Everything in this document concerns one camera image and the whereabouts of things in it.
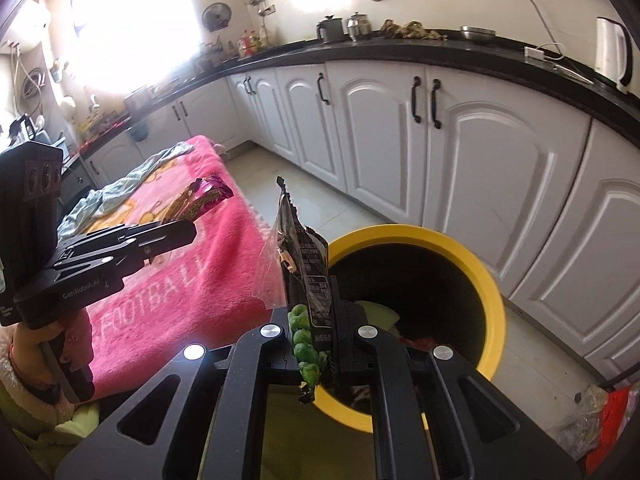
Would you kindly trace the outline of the person's left hand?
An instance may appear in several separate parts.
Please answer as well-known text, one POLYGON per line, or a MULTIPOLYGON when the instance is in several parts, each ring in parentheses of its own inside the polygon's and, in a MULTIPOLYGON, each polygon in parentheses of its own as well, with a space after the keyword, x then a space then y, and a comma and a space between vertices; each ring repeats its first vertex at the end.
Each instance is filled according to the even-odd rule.
POLYGON ((29 387, 44 390, 54 385, 54 377, 40 344, 65 334, 61 363, 70 364, 76 372, 93 360, 92 326, 85 309, 61 318, 39 330, 25 323, 14 326, 10 359, 15 373, 29 387))

